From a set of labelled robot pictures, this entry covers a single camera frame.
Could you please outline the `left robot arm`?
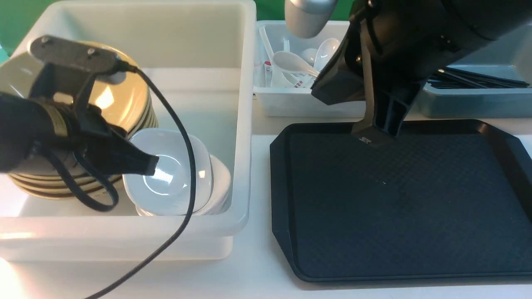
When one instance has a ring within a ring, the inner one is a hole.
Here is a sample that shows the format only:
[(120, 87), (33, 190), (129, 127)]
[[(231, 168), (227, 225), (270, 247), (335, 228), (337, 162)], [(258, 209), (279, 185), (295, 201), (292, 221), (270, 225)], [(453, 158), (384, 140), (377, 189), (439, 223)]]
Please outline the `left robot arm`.
[(95, 130), (83, 132), (72, 106), (1, 93), (1, 172), (57, 176), (42, 150), (52, 153), (73, 176), (152, 175), (158, 157), (141, 151), (121, 128), (107, 123), (101, 109), (89, 105), (83, 116)]

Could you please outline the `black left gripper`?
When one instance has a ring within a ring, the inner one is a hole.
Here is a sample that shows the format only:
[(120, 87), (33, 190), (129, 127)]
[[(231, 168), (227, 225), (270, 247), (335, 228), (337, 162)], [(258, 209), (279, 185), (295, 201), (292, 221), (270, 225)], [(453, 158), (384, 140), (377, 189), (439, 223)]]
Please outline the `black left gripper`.
[(50, 108), (52, 128), (59, 134), (42, 137), (35, 149), (33, 172), (38, 175), (58, 175), (55, 165), (45, 157), (42, 150), (48, 149), (68, 172), (80, 175), (82, 163), (89, 166), (88, 173), (102, 175), (155, 174), (159, 157), (129, 148), (127, 131), (105, 120), (102, 111), (89, 104), (82, 110), (80, 120), (72, 104), (52, 101), (50, 98), (34, 98), (34, 102)]

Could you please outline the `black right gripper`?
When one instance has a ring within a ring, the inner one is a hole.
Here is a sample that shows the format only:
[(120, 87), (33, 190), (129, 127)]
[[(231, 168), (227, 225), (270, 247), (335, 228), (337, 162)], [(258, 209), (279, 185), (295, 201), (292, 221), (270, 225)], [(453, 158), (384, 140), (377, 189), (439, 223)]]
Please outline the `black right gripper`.
[(427, 78), (418, 59), (427, 40), (425, 17), (351, 17), (311, 93), (327, 105), (364, 99), (364, 118), (353, 123), (351, 135), (372, 147), (392, 142), (373, 125), (401, 125), (410, 112)]

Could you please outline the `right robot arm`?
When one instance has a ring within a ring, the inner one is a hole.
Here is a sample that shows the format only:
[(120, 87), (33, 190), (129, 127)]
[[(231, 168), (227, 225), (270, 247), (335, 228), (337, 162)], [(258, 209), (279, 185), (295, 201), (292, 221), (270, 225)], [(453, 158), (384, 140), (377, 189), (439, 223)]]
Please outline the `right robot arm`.
[(398, 136), (433, 73), (529, 23), (531, 11), (530, 0), (355, 0), (312, 96), (326, 105), (364, 100), (351, 133), (382, 144)]

